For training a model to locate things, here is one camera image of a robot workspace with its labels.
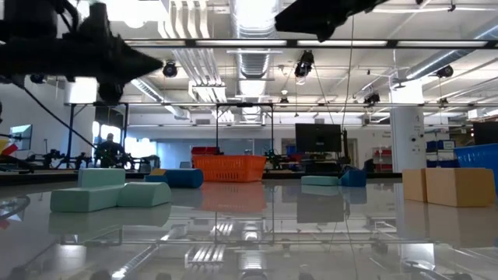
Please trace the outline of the blue plastic basket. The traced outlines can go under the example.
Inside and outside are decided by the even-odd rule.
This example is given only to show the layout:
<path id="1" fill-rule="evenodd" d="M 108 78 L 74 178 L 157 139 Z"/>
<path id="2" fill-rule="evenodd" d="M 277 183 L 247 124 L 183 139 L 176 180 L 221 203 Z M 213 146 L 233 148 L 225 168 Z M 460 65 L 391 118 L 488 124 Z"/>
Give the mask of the blue plastic basket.
<path id="1" fill-rule="evenodd" d="M 498 144 L 457 147 L 454 149 L 454 154 L 460 167 L 482 167 L 492 170 L 495 192 L 498 196 Z"/>

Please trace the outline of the tan cardboard box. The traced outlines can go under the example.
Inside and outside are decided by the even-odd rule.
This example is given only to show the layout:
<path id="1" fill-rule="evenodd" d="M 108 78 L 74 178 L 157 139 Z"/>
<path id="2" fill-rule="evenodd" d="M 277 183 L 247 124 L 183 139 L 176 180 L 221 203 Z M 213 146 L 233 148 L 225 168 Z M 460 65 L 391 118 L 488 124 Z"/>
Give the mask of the tan cardboard box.
<path id="1" fill-rule="evenodd" d="M 428 168 L 426 192 L 430 204 L 488 207 L 496 200 L 494 173 L 485 168 Z"/>

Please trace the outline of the shelf with red bins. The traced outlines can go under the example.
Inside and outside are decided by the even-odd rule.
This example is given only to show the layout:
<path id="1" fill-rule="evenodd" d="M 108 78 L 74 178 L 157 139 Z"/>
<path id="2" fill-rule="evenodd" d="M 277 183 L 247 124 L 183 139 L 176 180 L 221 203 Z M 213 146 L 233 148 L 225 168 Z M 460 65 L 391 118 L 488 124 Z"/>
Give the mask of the shelf with red bins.
<path id="1" fill-rule="evenodd" d="M 392 150 L 390 146 L 373 148 L 372 160 L 374 170 L 377 173 L 393 172 Z"/>

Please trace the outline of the long mint green foam block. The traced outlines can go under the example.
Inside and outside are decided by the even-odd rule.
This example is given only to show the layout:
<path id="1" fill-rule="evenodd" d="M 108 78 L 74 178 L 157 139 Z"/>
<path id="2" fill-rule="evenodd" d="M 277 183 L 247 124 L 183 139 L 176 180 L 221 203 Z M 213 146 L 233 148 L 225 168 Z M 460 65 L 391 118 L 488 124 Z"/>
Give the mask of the long mint green foam block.
<path id="1" fill-rule="evenodd" d="M 123 185 L 75 187 L 51 192 L 52 212 L 95 212 L 117 205 Z"/>

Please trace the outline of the black metal frame stand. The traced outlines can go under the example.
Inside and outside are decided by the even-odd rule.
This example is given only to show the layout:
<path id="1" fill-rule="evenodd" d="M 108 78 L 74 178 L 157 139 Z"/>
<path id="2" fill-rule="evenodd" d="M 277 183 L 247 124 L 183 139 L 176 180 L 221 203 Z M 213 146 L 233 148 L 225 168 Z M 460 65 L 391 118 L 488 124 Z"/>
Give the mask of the black metal frame stand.
<path id="1" fill-rule="evenodd" d="M 275 139 L 274 139 L 274 110 L 275 104 L 270 103 L 252 103 L 252 102 L 238 102 L 238 103 L 215 103 L 216 107 L 216 150 L 219 152 L 219 108 L 225 107 L 230 109 L 231 107 L 238 108 L 249 108 L 249 107 L 269 107 L 271 109 L 271 150 L 275 151 Z"/>

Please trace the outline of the shelf with blue bins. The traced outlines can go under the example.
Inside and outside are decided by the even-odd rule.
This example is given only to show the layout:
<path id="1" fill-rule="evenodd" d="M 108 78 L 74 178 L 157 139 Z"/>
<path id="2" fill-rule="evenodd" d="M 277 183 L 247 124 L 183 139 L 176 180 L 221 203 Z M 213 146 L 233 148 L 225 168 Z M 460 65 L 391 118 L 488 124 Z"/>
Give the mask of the shelf with blue bins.
<path id="1" fill-rule="evenodd" d="M 428 168 L 459 167 L 454 153 L 454 140 L 435 140 L 426 143 L 426 166 Z"/>

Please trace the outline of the small tan box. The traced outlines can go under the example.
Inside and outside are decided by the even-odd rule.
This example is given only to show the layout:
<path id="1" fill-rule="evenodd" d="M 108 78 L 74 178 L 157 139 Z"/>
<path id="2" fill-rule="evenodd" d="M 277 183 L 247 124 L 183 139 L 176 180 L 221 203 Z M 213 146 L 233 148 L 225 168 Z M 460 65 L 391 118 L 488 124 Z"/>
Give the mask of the small tan box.
<path id="1" fill-rule="evenodd" d="M 402 183 L 405 200 L 427 202 L 425 169 L 403 170 Z"/>

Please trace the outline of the dark screen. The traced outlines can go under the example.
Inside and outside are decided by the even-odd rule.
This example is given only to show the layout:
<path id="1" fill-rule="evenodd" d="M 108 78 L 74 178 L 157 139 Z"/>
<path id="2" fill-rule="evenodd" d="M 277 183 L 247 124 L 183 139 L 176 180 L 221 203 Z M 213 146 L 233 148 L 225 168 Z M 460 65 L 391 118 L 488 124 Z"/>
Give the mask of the dark screen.
<path id="1" fill-rule="evenodd" d="M 476 122 L 473 133 L 476 145 L 498 144 L 498 121 Z"/>

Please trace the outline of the silver ventilation duct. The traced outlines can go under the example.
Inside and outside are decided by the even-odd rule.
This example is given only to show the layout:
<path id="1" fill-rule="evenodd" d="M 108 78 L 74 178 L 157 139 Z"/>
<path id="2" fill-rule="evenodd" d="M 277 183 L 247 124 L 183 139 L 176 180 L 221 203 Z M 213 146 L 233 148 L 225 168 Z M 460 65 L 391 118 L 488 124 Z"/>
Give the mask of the silver ventilation duct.
<path id="1" fill-rule="evenodd" d="M 281 11 L 282 0 L 230 0 L 233 36 L 237 39 L 276 39 L 275 16 Z M 270 54 L 239 54 L 240 77 L 261 79 L 266 76 Z"/>

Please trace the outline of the blue wedge foam block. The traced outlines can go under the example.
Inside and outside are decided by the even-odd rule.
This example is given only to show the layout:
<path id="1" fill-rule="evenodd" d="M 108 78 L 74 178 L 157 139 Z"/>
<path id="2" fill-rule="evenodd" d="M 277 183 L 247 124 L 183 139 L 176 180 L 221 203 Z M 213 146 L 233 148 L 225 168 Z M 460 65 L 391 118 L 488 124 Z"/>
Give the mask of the blue wedge foam block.
<path id="1" fill-rule="evenodd" d="M 339 178 L 339 183 L 343 187 L 365 187 L 366 172 L 358 169 L 350 169 Z"/>

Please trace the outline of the red storage bins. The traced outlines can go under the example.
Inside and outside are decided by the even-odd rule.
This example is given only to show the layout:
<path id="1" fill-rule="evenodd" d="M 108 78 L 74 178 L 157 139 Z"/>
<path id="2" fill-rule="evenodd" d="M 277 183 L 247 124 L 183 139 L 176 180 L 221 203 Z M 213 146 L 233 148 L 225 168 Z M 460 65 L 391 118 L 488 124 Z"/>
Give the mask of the red storage bins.
<path id="1" fill-rule="evenodd" d="M 191 148 L 191 154 L 193 156 L 218 155 L 219 149 L 215 146 L 194 146 Z"/>

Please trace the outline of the orange plastic basket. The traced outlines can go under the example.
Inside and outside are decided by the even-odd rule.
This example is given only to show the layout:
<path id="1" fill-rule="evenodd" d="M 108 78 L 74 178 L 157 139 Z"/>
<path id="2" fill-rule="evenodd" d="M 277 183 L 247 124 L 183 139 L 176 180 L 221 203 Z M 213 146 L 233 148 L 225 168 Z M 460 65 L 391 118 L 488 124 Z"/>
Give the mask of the orange plastic basket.
<path id="1" fill-rule="evenodd" d="M 203 172 L 204 181 L 247 183 L 262 179 L 264 156 L 194 156 L 196 169 Z"/>

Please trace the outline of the black metal frame with posts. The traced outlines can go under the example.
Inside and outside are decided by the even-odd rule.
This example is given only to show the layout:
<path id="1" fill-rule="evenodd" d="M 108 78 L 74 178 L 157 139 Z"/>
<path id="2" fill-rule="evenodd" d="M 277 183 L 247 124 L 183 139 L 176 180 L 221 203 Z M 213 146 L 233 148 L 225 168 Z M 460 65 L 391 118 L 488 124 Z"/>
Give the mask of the black metal frame with posts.
<path id="1" fill-rule="evenodd" d="M 85 110 L 87 107 L 93 107 L 96 109 L 95 114 L 100 118 L 99 121 L 102 121 L 102 124 L 110 125 L 110 112 L 112 110 L 116 111 L 117 114 L 122 116 L 121 123 L 116 123 L 117 127 L 121 129 L 121 137 L 120 143 L 123 147 L 125 147 L 125 139 L 128 136 L 128 117 L 129 117 L 129 103 L 116 103 L 116 104 L 106 104 L 103 102 L 94 102 L 94 103 L 67 103 L 67 106 L 70 107 L 70 118 L 69 123 L 66 124 L 62 122 L 64 126 L 68 129 L 68 151 L 66 156 L 70 156 L 72 152 L 72 140 L 73 136 L 77 136 L 81 139 L 85 144 L 90 146 L 92 149 L 98 150 L 98 145 L 93 142 L 92 139 L 82 135 L 77 130 L 75 130 L 75 116 L 79 114 L 82 110 Z"/>

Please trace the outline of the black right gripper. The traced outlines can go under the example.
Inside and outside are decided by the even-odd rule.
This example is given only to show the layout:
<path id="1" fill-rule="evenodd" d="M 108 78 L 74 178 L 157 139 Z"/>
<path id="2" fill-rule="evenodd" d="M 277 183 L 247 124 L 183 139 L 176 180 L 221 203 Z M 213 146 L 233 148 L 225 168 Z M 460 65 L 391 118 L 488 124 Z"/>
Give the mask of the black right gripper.
<path id="1" fill-rule="evenodd" d="M 295 0 L 275 17 L 279 32 L 307 33 L 323 42 L 350 16 L 371 12 L 388 0 Z"/>

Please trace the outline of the tall mint green foam block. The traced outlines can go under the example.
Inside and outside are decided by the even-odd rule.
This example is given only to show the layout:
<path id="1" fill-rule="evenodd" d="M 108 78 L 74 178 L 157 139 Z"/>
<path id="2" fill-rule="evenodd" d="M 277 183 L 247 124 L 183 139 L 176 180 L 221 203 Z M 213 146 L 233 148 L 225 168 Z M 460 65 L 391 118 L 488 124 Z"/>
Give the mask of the tall mint green foam block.
<path id="1" fill-rule="evenodd" d="M 92 188 L 125 184 L 125 170 L 87 168 L 78 173 L 78 187 Z"/>

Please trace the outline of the grey horizontal rail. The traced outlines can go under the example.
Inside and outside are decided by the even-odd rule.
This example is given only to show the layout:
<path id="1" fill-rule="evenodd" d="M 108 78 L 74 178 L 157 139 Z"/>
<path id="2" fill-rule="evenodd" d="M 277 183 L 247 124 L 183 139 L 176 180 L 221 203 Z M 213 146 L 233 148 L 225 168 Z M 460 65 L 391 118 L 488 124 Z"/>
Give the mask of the grey horizontal rail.
<path id="1" fill-rule="evenodd" d="M 322 103 L 128 103 L 130 107 L 498 107 L 498 103 L 340 103 L 340 102 L 322 102 Z"/>

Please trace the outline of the black overhead frame bar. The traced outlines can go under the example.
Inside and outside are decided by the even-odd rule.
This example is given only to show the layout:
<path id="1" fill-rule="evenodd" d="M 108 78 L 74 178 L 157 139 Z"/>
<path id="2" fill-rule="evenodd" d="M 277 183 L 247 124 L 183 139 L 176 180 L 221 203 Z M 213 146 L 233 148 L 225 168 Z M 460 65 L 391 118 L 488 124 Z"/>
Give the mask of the black overhead frame bar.
<path id="1" fill-rule="evenodd" d="M 241 49 L 430 49 L 492 50 L 498 40 L 297 40 L 297 39 L 129 39 L 135 48 L 241 48 Z"/>

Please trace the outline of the white round column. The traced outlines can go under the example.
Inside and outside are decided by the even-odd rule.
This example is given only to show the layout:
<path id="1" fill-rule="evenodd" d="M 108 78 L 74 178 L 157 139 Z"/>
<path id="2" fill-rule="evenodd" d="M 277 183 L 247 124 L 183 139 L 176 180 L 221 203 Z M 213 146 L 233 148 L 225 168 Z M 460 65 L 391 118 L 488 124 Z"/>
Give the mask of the white round column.
<path id="1" fill-rule="evenodd" d="M 390 112 L 393 171 L 425 168 L 424 114 L 419 106 L 424 104 L 422 82 L 413 80 L 393 87 L 390 101 L 400 103 Z"/>

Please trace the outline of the person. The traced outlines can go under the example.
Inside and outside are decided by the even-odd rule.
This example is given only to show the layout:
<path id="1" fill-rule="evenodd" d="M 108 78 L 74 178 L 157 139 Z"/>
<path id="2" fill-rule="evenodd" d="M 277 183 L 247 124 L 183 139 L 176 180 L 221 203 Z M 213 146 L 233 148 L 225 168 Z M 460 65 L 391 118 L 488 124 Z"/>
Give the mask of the person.
<path id="1" fill-rule="evenodd" d="M 101 168 L 110 168 L 118 163 L 117 156 L 124 153 L 124 147 L 114 142 L 114 135 L 108 133 L 106 140 L 97 146 L 95 156 L 100 161 Z"/>

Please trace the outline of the black computer monitor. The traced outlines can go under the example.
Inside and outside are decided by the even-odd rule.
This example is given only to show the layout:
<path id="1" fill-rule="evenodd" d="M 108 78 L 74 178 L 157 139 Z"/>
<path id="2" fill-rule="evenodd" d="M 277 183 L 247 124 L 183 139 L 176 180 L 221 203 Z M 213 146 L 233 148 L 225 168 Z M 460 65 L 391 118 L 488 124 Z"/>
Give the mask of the black computer monitor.
<path id="1" fill-rule="evenodd" d="M 297 152 L 341 152 L 339 124 L 295 124 Z"/>

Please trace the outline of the half-round mint green foam block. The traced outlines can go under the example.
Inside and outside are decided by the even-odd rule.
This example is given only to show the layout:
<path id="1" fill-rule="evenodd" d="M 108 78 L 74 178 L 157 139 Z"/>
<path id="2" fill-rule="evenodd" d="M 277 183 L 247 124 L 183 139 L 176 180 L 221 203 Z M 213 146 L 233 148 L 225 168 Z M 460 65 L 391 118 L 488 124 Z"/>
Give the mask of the half-round mint green foam block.
<path id="1" fill-rule="evenodd" d="M 151 208 L 169 203 L 172 192 L 164 182 L 126 183 L 117 197 L 118 207 Z"/>

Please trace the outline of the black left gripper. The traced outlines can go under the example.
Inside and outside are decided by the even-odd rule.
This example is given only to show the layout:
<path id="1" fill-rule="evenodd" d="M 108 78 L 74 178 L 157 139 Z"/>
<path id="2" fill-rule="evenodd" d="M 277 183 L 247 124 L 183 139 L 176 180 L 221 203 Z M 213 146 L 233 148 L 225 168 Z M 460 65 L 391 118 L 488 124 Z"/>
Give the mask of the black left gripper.
<path id="1" fill-rule="evenodd" d="M 133 65 L 115 71 L 116 57 Z M 119 101 L 124 83 L 162 67 L 161 60 L 133 49 L 120 36 L 114 38 L 114 54 L 107 46 L 67 39 L 15 38 L 0 45 L 0 75 L 92 77 L 98 82 L 100 98 L 107 103 Z"/>

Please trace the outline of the blue cylinder foam block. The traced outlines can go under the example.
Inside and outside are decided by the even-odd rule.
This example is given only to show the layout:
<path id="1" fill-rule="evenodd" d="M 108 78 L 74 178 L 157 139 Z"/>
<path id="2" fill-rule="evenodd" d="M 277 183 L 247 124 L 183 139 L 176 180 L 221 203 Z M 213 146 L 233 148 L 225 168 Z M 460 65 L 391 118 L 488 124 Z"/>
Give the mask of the blue cylinder foam block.
<path id="1" fill-rule="evenodd" d="M 172 188 L 200 188 L 204 175 L 200 169 L 170 169 L 165 172 L 167 183 Z"/>

